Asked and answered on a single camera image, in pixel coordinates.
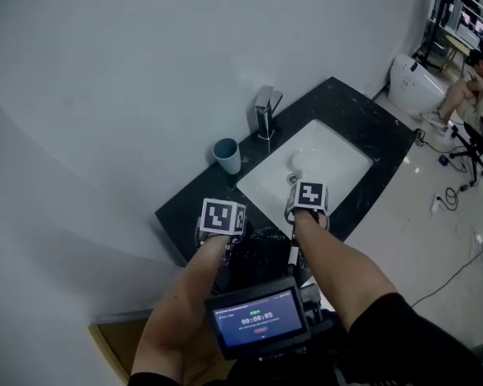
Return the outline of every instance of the black countertop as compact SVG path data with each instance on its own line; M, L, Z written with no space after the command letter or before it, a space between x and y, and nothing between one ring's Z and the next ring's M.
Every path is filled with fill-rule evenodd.
M330 216L331 233L343 241L392 179L415 135L373 101L331 77L275 117L276 133L270 141L270 153L313 119L337 131L373 161L365 176ZM227 175L215 163L155 213L175 246L189 261L196 252L194 231L205 197L246 205L249 221L246 238L233 251L229 270L223 272L223 280L230 283L222 285L228 290L281 277L286 272L290 252L289 239L236 188L237 181L270 154L268 143L252 133L240 143L240 153L243 161L240 173ZM305 266L299 271L299 283L310 276Z

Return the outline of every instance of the timer display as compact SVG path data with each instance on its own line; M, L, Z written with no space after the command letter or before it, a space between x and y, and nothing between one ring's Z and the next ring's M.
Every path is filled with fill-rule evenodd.
M302 328L290 290L214 310L214 316L227 347L270 339Z

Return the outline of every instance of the sink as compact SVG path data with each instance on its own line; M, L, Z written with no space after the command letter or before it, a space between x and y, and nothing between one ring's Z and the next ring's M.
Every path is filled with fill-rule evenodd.
M291 238L284 208L297 178L328 184L328 214L358 184L372 160L319 120L310 121L243 177L237 187Z

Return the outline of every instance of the faucet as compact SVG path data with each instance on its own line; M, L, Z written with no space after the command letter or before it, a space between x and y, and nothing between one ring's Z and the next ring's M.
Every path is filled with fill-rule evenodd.
M274 134L272 114L283 98L281 92L274 91L272 86L262 86L254 107L258 119L258 137L263 140L270 140Z

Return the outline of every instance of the white toilet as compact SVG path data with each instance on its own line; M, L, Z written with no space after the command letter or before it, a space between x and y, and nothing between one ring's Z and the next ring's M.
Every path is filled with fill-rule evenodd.
M446 87L411 57L395 57L388 99L402 111L421 120L421 113L432 112L442 104L446 91Z

